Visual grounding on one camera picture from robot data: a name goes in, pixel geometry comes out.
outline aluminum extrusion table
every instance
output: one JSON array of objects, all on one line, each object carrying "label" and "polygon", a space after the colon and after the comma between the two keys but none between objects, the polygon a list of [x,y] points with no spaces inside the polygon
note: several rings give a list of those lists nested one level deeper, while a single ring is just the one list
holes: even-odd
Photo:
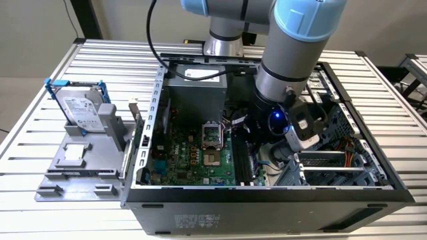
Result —
[{"label": "aluminum extrusion table", "polygon": [[427,87],[427,55],[406,54],[398,67],[404,67]]},{"label": "aluminum extrusion table", "polygon": [[[200,44],[156,44],[154,48],[160,53],[201,54]],[[262,47],[245,47],[244,55],[260,58],[262,50]],[[324,51],[320,61],[329,63],[416,204],[348,234],[174,238],[427,239],[427,124],[365,56],[352,51]],[[137,98],[144,117],[156,68],[157,61],[145,43],[86,40],[72,45],[49,77],[102,80],[117,115],[130,120],[126,101]],[[0,233],[5,233],[0,239],[156,239],[145,235],[132,212],[120,209],[116,201],[34,202],[34,190],[65,135],[64,123],[58,106],[41,88],[0,146]]]}]

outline black cable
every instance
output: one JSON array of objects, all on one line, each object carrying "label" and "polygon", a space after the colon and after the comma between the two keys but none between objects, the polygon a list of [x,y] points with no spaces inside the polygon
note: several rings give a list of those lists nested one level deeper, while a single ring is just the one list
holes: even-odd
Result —
[{"label": "black cable", "polygon": [[334,138],[332,139],[330,141],[328,141],[324,145],[321,145],[318,148],[317,148],[317,151],[321,151],[321,150],[325,150],[328,147],[333,150],[333,146],[332,144],[336,143],[338,140],[341,140],[342,138]]},{"label": "black cable", "polygon": [[69,22],[70,22],[70,25],[72,25],[72,28],[73,28],[73,31],[74,31],[74,37],[78,38],[77,29],[76,29],[74,23],[73,23],[73,21],[72,21],[72,17],[69,16],[66,2],[65,2],[65,0],[61,0],[61,1],[64,2],[64,5],[65,5],[65,10],[66,10],[68,19],[69,19]]},{"label": "black cable", "polygon": [[272,174],[270,174],[270,173],[266,173],[266,176],[268,176],[268,177],[274,177],[274,176],[277,176],[277,175],[280,175],[280,174],[281,174],[281,172],[272,173]]},{"label": "black cable", "polygon": [[409,102],[408,104],[410,105],[412,108],[417,108],[417,110],[425,110],[427,109],[427,107],[424,107],[424,105],[422,105],[424,103],[420,105],[418,103]]},{"label": "black cable", "polygon": [[269,167],[272,170],[274,170],[274,171],[280,171],[280,169],[277,169],[277,168],[273,168],[273,166],[270,166],[268,163],[258,163],[260,165],[265,165],[266,167]]},{"label": "black cable", "polygon": [[417,111],[421,108],[422,104],[425,103],[425,100],[427,100],[427,94],[425,94],[422,100],[418,102],[417,107],[414,108],[414,111]]},{"label": "black cable", "polygon": [[306,84],[306,87],[305,87],[305,88],[306,88],[306,92],[308,92],[308,95],[309,95],[309,97],[310,97],[310,100],[312,100],[313,105],[316,105],[316,107],[317,107],[317,108],[320,109],[320,111],[321,111],[321,114],[322,114],[321,122],[322,122],[324,125],[326,125],[326,124],[328,124],[328,114],[326,114],[325,110],[322,109],[322,107],[318,105],[318,103],[317,103],[317,101],[316,101],[316,99],[314,99],[314,95],[313,95],[312,89],[309,88],[308,84]]},{"label": "black cable", "polygon": [[421,101],[413,99],[413,98],[406,98],[405,99],[410,104],[420,104]]},{"label": "black cable", "polygon": [[232,120],[232,117],[233,117],[236,111],[240,109],[241,109],[241,107],[238,107],[238,106],[233,108],[233,110],[230,111],[229,117],[228,117],[229,120]]},{"label": "black cable", "polygon": [[214,78],[214,77],[221,76],[221,75],[228,74],[228,73],[238,73],[240,71],[238,71],[237,69],[229,69],[229,70],[225,70],[225,71],[220,71],[218,73],[214,73],[214,74],[212,74],[212,75],[209,75],[209,76],[188,77],[188,76],[180,74],[178,72],[176,72],[174,70],[172,70],[172,69],[169,68],[169,66],[165,64],[165,62],[164,62],[164,61],[161,60],[161,58],[158,57],[157,52],[156,52],[154,47],[153,47],[153,42],[152,42],[150,21],[152,21],[152,14],[153,14],[153,9],[154,9],[156,2],[157,2],[157,0],[152,0],[152,1],[150,1],[148,13],[146,13],[145,31],[146,31],[146,42],[148,42],[148,46],[149,46],[152,55],[153,55],[154,58],[157,59],[158,63],[164,66],[164,68],[165,68],[170,73],[173,73],[176,76],[178,76],[180,78],[186,79],[186,80],[190,80],[190,81],[201,81],[201,80],[206,80],[206,79]]}]

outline green circuit board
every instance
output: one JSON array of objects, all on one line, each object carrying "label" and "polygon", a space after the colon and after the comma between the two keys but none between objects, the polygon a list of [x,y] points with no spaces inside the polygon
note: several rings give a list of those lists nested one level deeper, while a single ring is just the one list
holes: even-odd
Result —
[{"label": "green circuit board", "polygon": [[222,135],[222,148],[201,149],[200,129],[174,129],[161,185],[234,186],[234,166],[229,132]]}]

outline motherboard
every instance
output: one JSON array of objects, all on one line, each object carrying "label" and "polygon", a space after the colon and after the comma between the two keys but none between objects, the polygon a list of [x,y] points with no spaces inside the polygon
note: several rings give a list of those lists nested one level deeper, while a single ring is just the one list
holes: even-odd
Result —
[{"label": "motherboard", "polygon": [[234,186],[230,133],[222,134],[220,150],[204,149],[201,135],[193,128],[170,131],[165,157],[153,162],[153,184]]}]

